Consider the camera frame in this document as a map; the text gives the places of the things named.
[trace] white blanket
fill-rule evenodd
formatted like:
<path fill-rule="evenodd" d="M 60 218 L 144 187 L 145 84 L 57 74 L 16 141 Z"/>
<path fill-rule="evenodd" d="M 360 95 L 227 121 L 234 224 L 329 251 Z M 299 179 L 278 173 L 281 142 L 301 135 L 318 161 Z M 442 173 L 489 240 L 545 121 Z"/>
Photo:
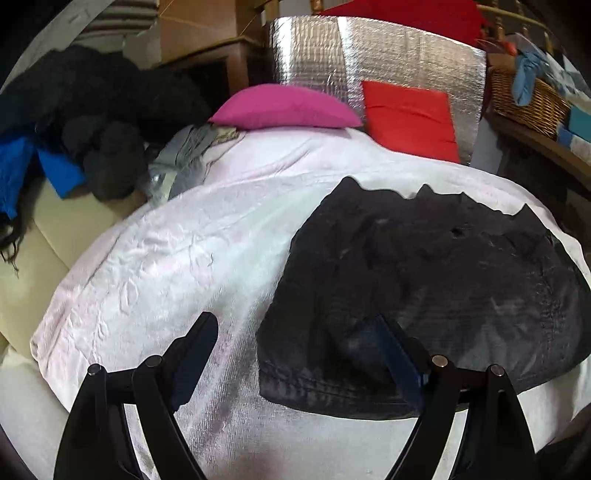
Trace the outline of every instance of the white blanket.
<path fill-rule="evenodd" d="M 213 312 L 219 340 L 196 391 L 176 414 L 205 474 L 214 479 L 382 480 L 414 419 L 336 419 L 258 395 L 255 333 L 272 299 L 292 236 L 347 175 L 364 188 L 410 197 L 427 183 L 466 192 L 505 213 L 528 203 L 587 281 L 576 240 L 511 181 L 469 167 L 387 151 L 356 131 L 251 132 L 212 165 L 203 187 L 113 227 L 57 289 L 31 340 L 43 377 L 71 408 L 86 369 L 137 366 Z M 519 396 L 537 449 L 591 402 L 589 360 Z M 128 409 L 140 465 L 157 473 L 137 414 Z M 447 478 L 461 439 L 458 413 L 436 478 Z"/>

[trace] bright blue garment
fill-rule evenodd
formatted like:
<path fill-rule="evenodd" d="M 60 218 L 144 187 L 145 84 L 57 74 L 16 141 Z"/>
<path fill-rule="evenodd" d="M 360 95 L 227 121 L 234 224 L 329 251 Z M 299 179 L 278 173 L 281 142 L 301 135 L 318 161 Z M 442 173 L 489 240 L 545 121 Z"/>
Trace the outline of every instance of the bright blue garment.
<path fill-rule="evenodd" d="M 536 51 L 525 51 L 515 59 L 517 72 L 513 80 L 511 93 L 518 106 L 531 103 L 534 95 L 535 79 L 542 75 L 545 59 Z"/>
<path fill-rule="evenodd" d="M 71 163 L 66 155 L 37 148 L 31 138 L 0 141 L 0 212 L 10 219 L 17 216 L 18 196 L 35 152 L 43 172 L 61 198 L 86 181 L 80 167 Z"/>

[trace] magenta cushion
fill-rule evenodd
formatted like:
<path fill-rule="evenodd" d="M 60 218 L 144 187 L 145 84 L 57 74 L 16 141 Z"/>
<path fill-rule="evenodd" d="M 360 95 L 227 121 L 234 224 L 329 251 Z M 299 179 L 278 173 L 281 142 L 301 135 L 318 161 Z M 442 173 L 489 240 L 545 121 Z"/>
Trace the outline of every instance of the magenta cushion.
<path fill-rule="evenodd" d="M 233 95 L 209 119 L 242 130 L 269 127 L 360 127 L 361 119 L 330 95 L 293 85 L 266 83 Z"/>

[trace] beige sofa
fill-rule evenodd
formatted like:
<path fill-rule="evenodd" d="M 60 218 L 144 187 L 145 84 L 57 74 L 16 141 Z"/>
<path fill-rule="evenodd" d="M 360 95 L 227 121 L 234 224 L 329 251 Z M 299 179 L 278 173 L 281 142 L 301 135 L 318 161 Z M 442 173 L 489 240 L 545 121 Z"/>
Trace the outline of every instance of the beige sofa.
<path fill-rule="evenodd" d="M 62 200 L 47 180 L 27 191 L 18 273 L 0 261 L 0 352 L 8 342 L 21 355 L 31 356 L 29 339 L 59 282 L 100 234 L 144 201 L 138 192 L 107 203 L 88 193 Z"/>

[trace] red cushion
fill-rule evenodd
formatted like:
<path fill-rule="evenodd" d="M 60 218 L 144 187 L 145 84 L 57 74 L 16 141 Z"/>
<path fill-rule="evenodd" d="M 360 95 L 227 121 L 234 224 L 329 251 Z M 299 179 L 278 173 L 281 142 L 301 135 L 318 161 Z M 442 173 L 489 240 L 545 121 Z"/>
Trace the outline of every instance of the red cushion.
<path fill-rule="evenodd" d="M 420 28 L 476 46 L 483 16 L 474 0 L 353 0 L 321 15 L 362 17 Z"/>
<path fill-rule="evenodd" d="M 436 90 L 362 82 L 366 129 L 396 152 L 460 163 L 447 94 Z"/>

